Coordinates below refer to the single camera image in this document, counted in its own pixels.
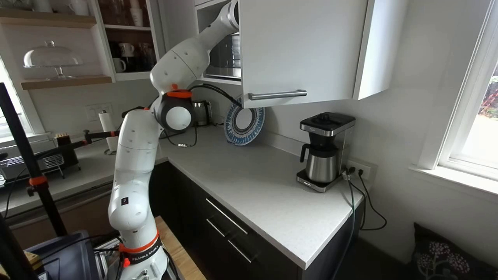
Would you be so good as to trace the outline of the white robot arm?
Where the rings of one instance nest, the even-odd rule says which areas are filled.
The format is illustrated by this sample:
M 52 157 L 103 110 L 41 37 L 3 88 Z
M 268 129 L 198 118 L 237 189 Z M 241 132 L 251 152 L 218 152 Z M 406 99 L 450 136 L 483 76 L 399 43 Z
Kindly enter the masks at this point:
M 108 205 L 109 222 L 122 239 L 120 280 L 178 280 L 150 203 L 159 136 L 162 130 L 182 132 L 192 125 L 190 85 L 209 66 L 212 48 L 238 29 L 238 0 L 229 0 L 206 29 L 157 60 L 150 79 L 159 96 L 150 108 L 128 111 L 122 122 Z

